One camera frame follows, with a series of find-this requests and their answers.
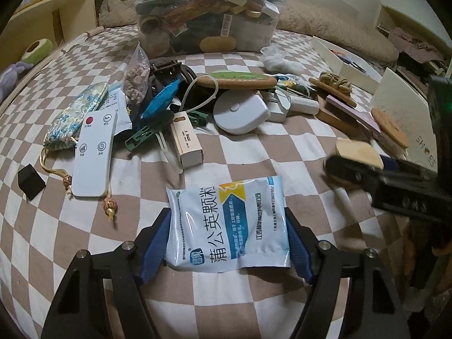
clear plastic storage bin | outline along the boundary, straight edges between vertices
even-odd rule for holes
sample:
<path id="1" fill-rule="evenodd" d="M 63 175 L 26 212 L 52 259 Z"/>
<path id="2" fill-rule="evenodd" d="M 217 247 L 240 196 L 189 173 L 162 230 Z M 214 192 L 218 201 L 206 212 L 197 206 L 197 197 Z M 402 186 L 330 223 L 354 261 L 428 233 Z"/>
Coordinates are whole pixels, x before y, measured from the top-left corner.
<path id="1" fill-rule="evenodd" d="M 285 0 L 134 0 L 149 58 L 268 46 Z"/>

green clip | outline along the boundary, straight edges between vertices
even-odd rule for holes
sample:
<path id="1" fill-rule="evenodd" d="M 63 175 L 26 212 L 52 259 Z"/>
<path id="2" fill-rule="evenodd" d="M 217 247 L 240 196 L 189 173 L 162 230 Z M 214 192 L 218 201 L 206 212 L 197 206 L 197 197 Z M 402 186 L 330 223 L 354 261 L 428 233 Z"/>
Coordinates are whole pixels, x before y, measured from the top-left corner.
<path id="1" fill-rule="evenodd" d="M 188 114 L 188 119 L 190 120 L 193 127 L 205 127 L 207 126 L 209 116 L 205 113 L 193 110 Z"/>
<path id="2" fill-rule="evenodd" d="M 168 126 L 174 119 L 174 113 L 165 110 L 154 117 L 147 126 L 136 132 L 132 137 L 126 140 L 126 147 L 132 152 L 149 138 Z"/>

metal screw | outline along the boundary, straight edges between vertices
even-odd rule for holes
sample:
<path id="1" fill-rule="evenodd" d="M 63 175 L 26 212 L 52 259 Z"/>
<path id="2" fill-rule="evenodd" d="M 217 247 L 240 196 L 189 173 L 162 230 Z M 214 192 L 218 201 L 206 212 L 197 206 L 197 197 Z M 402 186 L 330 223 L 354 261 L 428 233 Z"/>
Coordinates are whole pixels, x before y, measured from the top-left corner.
<path id="1" fill-rule="evenodd" d="M 135 246 L 135 244 L 133 243 L 133 241 L 126 241 L 126 242 L 123 242 L 123 244 L 121 245 L 123 250 L 126 250 L 126 251 L 130 251 L 134 246 Z"/>
<path id="2" fill-rule="evenodd" d="M 77 256 L 77 258 L 85 258 L 87 254 L 88 254 L 87 250 L 78 250 L 75 255 Z"/>
<path id="3" fill-rule="evenodd" d="M 378 256 L 377 252 L 374 249 L 366 249 L 364 251 L 368 258 L 376 258 Z"/>
<path id="4" fill-rule="evenodd" d="M 331 248 L 331 243 L 330 242 L 328 242 L 328 241 L 320 241 L 319 242 L 319 247 L 322 249 L 322 250 L 324 250 L 324 251 L 326 251 L 326 250 L 329 250 L 330 248 Z"/>

purple card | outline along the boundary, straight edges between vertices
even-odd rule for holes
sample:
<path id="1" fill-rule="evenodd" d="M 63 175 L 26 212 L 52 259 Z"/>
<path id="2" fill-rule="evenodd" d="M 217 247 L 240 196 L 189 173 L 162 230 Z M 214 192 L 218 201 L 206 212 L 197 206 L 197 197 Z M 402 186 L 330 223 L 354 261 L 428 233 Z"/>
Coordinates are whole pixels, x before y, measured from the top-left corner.
<path id="1" fill-rule="evenodd" d="M 339 99 L 336 99 L 336 97 L 333 97 L 332 95 L 329 95 L 326 97 L 326 101 L 333 106 L 337 107 L 341 111 L 347 113 L 351 117 L 353 117 L 355 120 L 361 122 L 366 128 L 368 128 L 370 131 L 377 133 L 378 135 L 381 134 L 380 127 L 378 124 L 374 121 L 372 118 L 372 115 L 368 112 L 358 112 L 353 107 L 348 106 L 347 104 L 341 102 Z"/>

checkered bedsheet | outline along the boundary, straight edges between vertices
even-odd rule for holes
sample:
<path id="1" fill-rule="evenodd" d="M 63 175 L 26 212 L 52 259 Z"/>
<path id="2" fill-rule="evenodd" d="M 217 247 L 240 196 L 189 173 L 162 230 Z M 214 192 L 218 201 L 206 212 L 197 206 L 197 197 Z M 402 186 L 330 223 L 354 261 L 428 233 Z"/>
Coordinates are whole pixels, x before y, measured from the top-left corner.
<path id="1" fill-rule="evenodd" d="M 288 59 L 305 67 L 304 77 L 327 69 L 311 49 L 310 37 L 276 31 L 274 43 Z M 111 186 L 118 202 L 113 228 L 101 201 L 65 194 L 62 180 L 39 165 L 47 128 L 55 116 L 88 85 L 123 75 L 137 44 L 136 27 L 106 29 L 52 62 L 15 98 L 0 117 L 0 292 L 11 317 L 30 338 L 40 336 L 58 284 L 79 249 L 101 253 L 134 240 L 168 206 L 165 186 L 184 188 L 281 175 L 286 202 L 300 223 L 319 239 L 341 249 L 375 248 L 395 275 L 401 268 L 402 221 L 371 208 L 366 193 L 331 187 L 322 164 L 341 132 L 309 116 L 290 116 L 284 124 L 265 122 L 250 134 L 231 136 L 209 123 L 196 129 L 204 164 L 178 175 L 157 141 L 132 157 L 114 147 Z M 219 69 L 263 72 L 254 53 L 179 57 L 196 73 Z M 352 97 L 367 110 L 371 95 L 353 88 Z M 74 150 L 49 159 L 53 168 L 72 172 Z M 47 187 L 28 202 L 17 172 L 32 164 Z M 105 282 L 114 330 L 117 313 L 111 282 Z M 307 298 L 302 281 L 288 269 L 249 268 L 227 273 L 190 273 L 161 267 L 143 293 L 165 338 L 288 338 Z M 342 281 L 329 331 L 338 336 L 347 295 Z"/>

